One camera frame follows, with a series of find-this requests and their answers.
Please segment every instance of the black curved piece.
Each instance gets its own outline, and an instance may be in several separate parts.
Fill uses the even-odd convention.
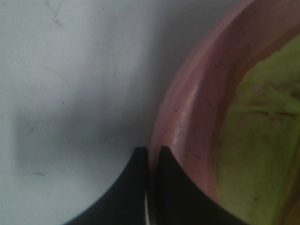
[[[155,183],[158,225],[246,225],[205,195],[162,147]]]
[[[65,225],[144,225],[147,165],[147,149],[136,148],[112,187]]]

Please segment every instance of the white surface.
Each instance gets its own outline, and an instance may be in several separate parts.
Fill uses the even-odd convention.
[[[234,2],[0,0],[0,224],[59,225],[95,202]]]

